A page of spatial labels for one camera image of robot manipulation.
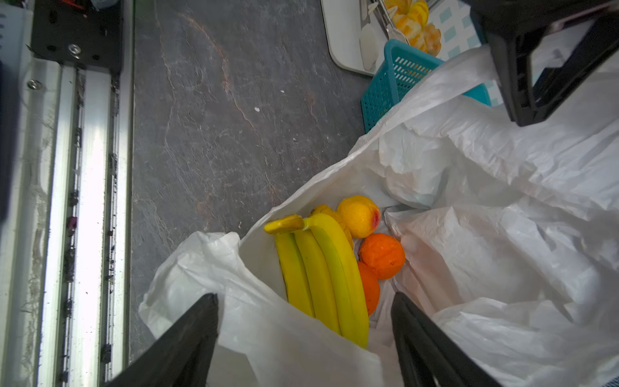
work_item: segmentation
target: white plastic bag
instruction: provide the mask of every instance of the white plastic bag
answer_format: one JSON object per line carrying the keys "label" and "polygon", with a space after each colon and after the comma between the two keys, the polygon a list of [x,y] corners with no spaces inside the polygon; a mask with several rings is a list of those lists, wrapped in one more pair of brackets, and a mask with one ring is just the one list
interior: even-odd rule
{"label": "white plastic bag", "polygon": [[[191,235],[158,269],[141,318],[159,337],[215,292],[218,346],[231,362],[246,356],[260,385],[397,386],[389,311],[402,291],[503,385],[601,386],[619,375],[616,68],[519,128],[503,107],[460,96],[495,77],[488,49],[459,55],[240,243],[236,233]],[[285,301],[262,231],[354,194],[386,208],[382,227],[407,253],[381,284],[368,351]]]}

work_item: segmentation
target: utensil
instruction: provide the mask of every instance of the utensil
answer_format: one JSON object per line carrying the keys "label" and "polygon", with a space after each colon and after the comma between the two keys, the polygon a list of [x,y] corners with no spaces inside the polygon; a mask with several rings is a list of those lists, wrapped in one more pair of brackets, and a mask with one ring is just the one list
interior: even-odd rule
{"label": "utensil", "polygon": [[359,35],[359,47],[361,48],[361,61],[363,68],[370,71],[378,59],[378,38],[374,28],[370,25],[368,12],[368,0],[359,0],[361,34]]}
{"label": "utensil", "polygon": [[393,24],[383,0],[377,0],[376,2],[378,3],[378,13],[380,15],[378,19],[381,21],[381,25],[387,33],[387,37],[389,39],[395,39],[401,41],[402,43],[409,44],[409,40],[406,39],[402,31],[398,30]]}

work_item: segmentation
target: white cutting board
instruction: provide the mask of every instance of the white cutting board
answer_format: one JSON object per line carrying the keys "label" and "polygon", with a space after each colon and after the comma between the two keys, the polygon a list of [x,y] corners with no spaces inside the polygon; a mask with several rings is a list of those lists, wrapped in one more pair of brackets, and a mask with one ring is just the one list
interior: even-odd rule
{"label": "white cutting board", "polygon": [[369,76],[375,75],[384,61],[384,46],[387,43],[387,35],[376,18],[378,11],[372,13],[370,21],[378,40],[378,59],[370,71],[367,71],[363,68],[359,47],[361,33],[359,0],[321,0],[321,2],[324,28],[327,30],[329,53],[333,62],[342,69]]}

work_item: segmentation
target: metal tongs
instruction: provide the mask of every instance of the metal tongs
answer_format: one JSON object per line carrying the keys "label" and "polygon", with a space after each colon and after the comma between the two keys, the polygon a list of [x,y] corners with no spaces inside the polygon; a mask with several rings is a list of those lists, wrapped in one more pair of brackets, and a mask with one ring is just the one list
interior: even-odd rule
{"label": "metal tongs", "polygon": [[370,1],[378,2],[378,13],[380,14],[378,19],[380,20],[381,25],[383,26],[383,30],[385,30],[385,32],[387,33],[387,37],[389,39],[395,39],[395,40],[401,41],[402,43],[409,44],[409,40],[406,39],[402,31],[398,30],[396,26],[393,24],[393,21],[389,17],[389,13],[387,12],[387,8],[385,7],[383,0],[370,0]]}

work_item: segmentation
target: black bracket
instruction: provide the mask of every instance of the black bracket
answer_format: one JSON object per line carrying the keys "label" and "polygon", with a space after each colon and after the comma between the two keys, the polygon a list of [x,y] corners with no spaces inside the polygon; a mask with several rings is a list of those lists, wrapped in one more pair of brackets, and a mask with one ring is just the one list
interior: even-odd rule
{"label": "black bracket", "polygon": [[501,386],[403,293],[396,293],[391,321],[406,387],[436,387],[434,378],[439,386]]}
{"label": "black bracket", "polygon": [[37,0],[30,49],[39,58],[119,74],[123,1],[98,11],[90,0]]}
{"label": "black bracket", "polygon": [[217,341],[217,319],[217,295],[203,295],[106,387],[204,387]]}
{"label": "black bracket", "polygon": [[[519,126],[545,121],[619,48],[619,12],[609,0],[464,0],[482,43],[492,50],[509,118]],[[594,19],[561,68],[546,68],[532,85],[530,55],[542,38]]]}

